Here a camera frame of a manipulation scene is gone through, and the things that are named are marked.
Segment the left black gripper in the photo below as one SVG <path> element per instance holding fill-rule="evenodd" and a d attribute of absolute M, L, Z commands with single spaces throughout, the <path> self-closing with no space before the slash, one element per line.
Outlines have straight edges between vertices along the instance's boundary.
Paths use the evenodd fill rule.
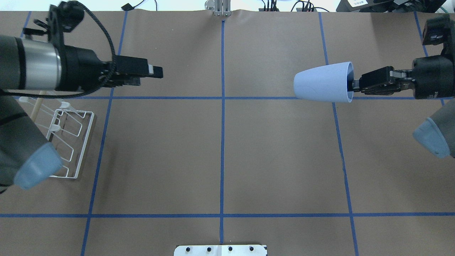
<path fill-rule="evenodd" d="M 60 48 L 62 73 L 61 92 L 88 92 L 96 89 L 109 72 L 116 71 L 105 84 L 107 88 L 116 86 L 140 86 L 141 78 L 164 77 L 161 66 L 151 65 L 147 59 L 117 55 L 116 60 L 102 61 L 91 49 L 63 46 Z"/>

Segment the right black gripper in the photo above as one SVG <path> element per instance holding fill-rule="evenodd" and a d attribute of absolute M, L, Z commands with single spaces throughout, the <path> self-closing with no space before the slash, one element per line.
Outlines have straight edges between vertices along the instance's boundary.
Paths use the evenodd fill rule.
<path fill-rule="evenodd" d="M 454 63 L 448 55 L 414 59 L 408 77 L 398 84 L 398 80 L 403 78 L 402 71 L 386 66 L 353 80 L 351 89 L 360 89 L 361 93 L 374 96 L 412 90 L 415 99 L 454 97 Z"/>

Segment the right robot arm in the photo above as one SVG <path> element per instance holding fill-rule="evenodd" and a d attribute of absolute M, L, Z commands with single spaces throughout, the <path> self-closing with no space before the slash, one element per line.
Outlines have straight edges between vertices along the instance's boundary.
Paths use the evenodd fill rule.
<path fill-rule="evenodd" d="M 416 100 L 454 98 L 454 61 L 445 54 L 417 58 L 408 70 L 386 66 L 349 80 L 347 90 L 382 96 L 411 90 Z M 413 137 L 438 158 L 454 157 L 454 101 L 426 118 Z"/>

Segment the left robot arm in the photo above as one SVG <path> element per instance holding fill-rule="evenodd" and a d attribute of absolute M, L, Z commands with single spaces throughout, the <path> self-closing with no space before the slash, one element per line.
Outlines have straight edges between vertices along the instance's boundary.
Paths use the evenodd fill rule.
<path fill-rule="evenodd" d="M 13 90 L 91 92 L 112 62 L 91 49 L 1 35 L 1 193 L 33 188 L 63 167 Z"/>

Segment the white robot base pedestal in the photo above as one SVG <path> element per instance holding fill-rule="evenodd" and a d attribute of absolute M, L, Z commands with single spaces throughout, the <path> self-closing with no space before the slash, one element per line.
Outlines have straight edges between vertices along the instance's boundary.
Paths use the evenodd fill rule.
<path fill-rule="evenodd" d="M 267 256 L 267 246 L 245 245 L 187 245 L 177 246 L 174 256 Z"/>

